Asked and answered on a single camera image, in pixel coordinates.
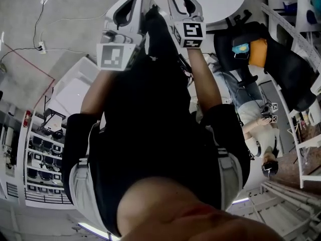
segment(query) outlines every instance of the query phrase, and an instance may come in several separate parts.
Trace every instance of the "orange object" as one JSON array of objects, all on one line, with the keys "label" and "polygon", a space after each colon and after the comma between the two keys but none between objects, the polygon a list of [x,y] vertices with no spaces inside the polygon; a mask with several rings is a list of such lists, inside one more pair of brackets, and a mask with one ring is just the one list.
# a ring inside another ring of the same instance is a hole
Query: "orange object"
[{"label": "orange object", "polygon": [[255,65],[264,68],[267,53],[267,42],[265,39],[258,39],[250,44],[251,54],[249,65]]}]

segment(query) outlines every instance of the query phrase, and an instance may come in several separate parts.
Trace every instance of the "concrete floor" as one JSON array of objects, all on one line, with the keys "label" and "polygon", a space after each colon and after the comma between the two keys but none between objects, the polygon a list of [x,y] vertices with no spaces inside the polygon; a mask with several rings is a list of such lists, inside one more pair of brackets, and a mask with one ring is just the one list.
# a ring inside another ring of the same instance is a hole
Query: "concrete floor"
[{"label": "concrete floor", "polygon": [[[0,0],[0,33],[5,32],[0,57],[11,48],[33,47],[35,22],[41,12],[41,0]],[[102,15],[118,0],[48,0],[43,16],[37,26],[36,46],[43,27],[61,18],[94,18]],[[253,13],[250,21],[265,22],[261,11],[264,0],[245,0],[242,7],[234,13],[243,15],[248,9]],[[23,50],[9,54],[3,61],[8,69],[5,80],[0,84],[4,91],[4,100],[17,107],[33,109],[36,105],[42,108],[44,93],[51,91],[54,84],[86,54],[96,55],[96,43],[100,42],[104,18],[90,21],[61,21],[48,28],[42,40],[46,49],[71,49],[83,51],[85,54],[75,54],[66,51],[52,51],[41,55],[36,50]],[[208,36],[203,48],[204,53],[214,52],[213,36]],[[253,74],[260,76],[259,82],[266,79],[261,69],[251,69]],[[229,97],[225,83],[218,83],[222,96]],[[195,89],[190,88],[195,96]],[[255,188],[264,180],[260,171],[259,160],[252,165],[247,190]]]}]

